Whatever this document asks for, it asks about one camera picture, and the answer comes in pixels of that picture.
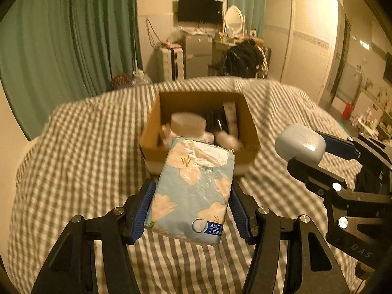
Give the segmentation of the white suitcase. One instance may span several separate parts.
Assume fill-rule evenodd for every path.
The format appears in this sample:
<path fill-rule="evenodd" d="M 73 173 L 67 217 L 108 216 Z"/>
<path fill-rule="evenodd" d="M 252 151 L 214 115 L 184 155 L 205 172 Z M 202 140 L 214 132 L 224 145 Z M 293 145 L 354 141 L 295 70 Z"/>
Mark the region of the white suitcase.
<path fill-rule="evenodd" d="M 183 49 L 161 47 L 157 51 L 159 81 L 172 82 L 184 79 Z"/>

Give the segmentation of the light blue oval case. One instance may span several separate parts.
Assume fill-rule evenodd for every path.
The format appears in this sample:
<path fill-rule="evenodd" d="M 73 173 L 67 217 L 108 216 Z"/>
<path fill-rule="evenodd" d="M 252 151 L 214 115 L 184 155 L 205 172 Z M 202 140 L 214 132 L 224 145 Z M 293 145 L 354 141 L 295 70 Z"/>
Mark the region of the light blue oval case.
<path fill-rule="evenodd" d="M 285 161 L 293 158 L 318 165 L 326 151 L 324 138 L 304 125 L 289 125 L 275 140 L 275 151 Z"/>

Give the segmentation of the checkered bed cover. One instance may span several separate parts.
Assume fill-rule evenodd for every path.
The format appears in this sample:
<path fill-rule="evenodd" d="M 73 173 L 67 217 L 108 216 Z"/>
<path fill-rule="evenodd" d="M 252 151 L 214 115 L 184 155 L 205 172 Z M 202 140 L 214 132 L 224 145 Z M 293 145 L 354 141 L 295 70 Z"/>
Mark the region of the checkered bed cover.
<path fill-rule="evenodd" d="M 307 214 L 319 231 L 327 232 L 321 198 L 289 175 L 274 148 L 277 136 L 292 124 L 347 138 L 343 127 L 305 92 L 273 80 L 230 77 L 128 88 L 57 107 L 18 168 L 8 275 L 19 292 L 31 291 L 47 255 L 74 215 L 104 215 L 140 189 L 147 170 L 139 138 L 160 91 L 243 94 L 260 151 L 240 179 L 242 189 L 279 216 Z M 143 293 L 240 293 L 253 249 L 239 236 L 228 214 L 216 247 L 146 230 L 129 253 Z"/>

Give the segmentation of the white sock with blue trim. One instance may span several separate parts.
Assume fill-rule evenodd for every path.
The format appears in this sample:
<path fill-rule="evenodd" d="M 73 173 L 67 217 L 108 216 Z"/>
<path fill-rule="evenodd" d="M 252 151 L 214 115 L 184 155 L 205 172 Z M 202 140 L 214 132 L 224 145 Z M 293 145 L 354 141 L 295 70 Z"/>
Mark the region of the white sock with blue trim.
<path fill-rule="evenodd" d="M 243 144 L 234 136 L 228 134 L 226 131 L 215 131 L 215 141 L 218 146 L 233 151 L 240 151 L 243 148 Z"/>

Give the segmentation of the black round object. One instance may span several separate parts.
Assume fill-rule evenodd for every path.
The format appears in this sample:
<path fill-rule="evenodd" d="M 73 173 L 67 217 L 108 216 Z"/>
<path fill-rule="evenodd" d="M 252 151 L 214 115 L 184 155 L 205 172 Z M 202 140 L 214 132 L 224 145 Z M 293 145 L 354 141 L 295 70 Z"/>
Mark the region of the black round object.
<path fill-rule="evenodd" d="M 209 111 L 205 115 L 206 120 L 206 131 L 214 133 L 215 131 L 226 131 L 228 130 L 227 118 L 223 110 Z"/>

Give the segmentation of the purple white cosmetic box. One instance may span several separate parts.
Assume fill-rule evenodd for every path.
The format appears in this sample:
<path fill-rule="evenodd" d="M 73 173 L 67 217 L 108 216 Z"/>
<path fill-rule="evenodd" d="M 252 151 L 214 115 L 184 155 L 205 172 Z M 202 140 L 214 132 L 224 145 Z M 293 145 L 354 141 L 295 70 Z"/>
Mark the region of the purple white cosmetic box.
<path fill-rule="evenodd" d="M 231 136 L 238 138 L 238 124 L 237 124 L 237 117 L 236 117 L 236 103 L 235 102 L 225 102 L 223 104 L 226 120 L 227 120 L 227 127 L 228 132 Z"/>

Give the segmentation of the black wall television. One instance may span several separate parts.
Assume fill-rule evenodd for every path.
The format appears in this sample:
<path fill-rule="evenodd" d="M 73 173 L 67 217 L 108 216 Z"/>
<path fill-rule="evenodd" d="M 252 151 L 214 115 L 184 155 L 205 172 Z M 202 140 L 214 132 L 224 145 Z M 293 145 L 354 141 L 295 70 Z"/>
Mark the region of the black wall television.
<path fill-rule="evenodd" d="M 179 22 L 222 24 L 223 2 L 217 0 L 178 0 Z"/>

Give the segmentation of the silver mini fridge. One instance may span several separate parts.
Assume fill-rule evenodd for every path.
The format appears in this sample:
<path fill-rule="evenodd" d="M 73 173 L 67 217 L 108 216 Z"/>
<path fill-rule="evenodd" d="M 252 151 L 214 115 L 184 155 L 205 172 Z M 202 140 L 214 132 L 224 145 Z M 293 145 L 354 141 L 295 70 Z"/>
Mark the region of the silver mini fridge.
<path fill-rule="evenodd" d="M 207 76 L 212 59 L 212 38 L 209 35 L 184 34 L 181 46 L 186 79 Z"/>

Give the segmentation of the black clothes on chair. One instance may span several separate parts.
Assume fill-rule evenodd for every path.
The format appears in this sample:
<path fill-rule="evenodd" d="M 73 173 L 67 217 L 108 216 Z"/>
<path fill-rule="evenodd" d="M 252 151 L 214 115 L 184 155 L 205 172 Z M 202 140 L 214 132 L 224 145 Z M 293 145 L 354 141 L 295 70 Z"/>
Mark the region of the black clothes on chair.
<path fill-rule="evenodd" d="M 224 76 L 266 78 L 268 73 L 269 63 L 266 51 L 253 39 L 245 40 L 227 50 L 222 64 Z"/>

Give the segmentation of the blue floral tissue pack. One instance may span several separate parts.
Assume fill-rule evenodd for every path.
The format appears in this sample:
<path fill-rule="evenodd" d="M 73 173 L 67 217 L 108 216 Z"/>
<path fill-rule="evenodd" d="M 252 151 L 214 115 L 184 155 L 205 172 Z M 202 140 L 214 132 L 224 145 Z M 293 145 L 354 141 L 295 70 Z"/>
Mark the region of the blue floral tissue pack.
<path fill-rule="evenodd" d="M 157 234 L 219 245 L 234 177 L 232 150 L 175 137 L 144 222 Z"/>

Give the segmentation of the red fire extinguisher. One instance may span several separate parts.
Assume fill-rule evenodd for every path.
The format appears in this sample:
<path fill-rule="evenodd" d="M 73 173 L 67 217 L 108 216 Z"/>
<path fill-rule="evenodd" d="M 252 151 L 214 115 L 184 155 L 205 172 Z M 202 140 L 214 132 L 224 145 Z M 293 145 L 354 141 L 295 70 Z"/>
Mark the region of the red fire extinguisher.
<path fill-rule="evenodd" d="M 350 115 L 352 114 L 353 105 L 352 103 L 347 103 L 345 105 L 344 111 L 342 113 L 341 119 L 348 120 Z"/>

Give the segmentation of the white oval vanity mirror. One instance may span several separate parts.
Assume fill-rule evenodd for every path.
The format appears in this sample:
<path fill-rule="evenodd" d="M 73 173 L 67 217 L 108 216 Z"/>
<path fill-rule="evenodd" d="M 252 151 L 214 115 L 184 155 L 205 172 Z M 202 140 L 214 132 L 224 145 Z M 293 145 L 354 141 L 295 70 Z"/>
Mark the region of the white oval vanity mirror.
<path fill-rule="evenodd" d="M 240 37 L 245 29 L 245 16 L 236 5 L 232 5 L 226 10 L 224 24 L 230 37 Z"/>

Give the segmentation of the brown cardboard box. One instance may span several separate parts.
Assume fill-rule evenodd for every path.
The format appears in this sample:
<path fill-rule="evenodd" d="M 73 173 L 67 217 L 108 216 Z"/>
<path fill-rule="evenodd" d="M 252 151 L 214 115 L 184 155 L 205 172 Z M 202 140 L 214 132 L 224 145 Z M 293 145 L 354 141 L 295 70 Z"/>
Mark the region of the brown cardboard box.
<path fill-rule="evenodd" d="M 243 176 L 260 149 L 245 96 L 238 92 L 159 92 L 140 137 L 140 150 L 151 174 L 161 173 L 172 137 L 180 135 L 215 143 L 216 132 L 233 130 L 240 149 L 234 174 Z"/>

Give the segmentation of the white cylindrical electric device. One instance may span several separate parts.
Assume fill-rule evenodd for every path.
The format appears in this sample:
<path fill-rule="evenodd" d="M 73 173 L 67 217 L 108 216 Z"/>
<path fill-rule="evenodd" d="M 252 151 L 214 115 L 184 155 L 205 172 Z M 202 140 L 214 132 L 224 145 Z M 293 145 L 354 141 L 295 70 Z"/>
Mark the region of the white cylindrical electric device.
<path fill-rule="evenodd" d="M 173 113 L 170 122 L 161 126 L 162 143 L 169 147 L 175 137 L 186 137 L 192 140 L 214 143 L 215 137 L 206 131 L 206 120 L 200 115 L 189 112 Z"/>

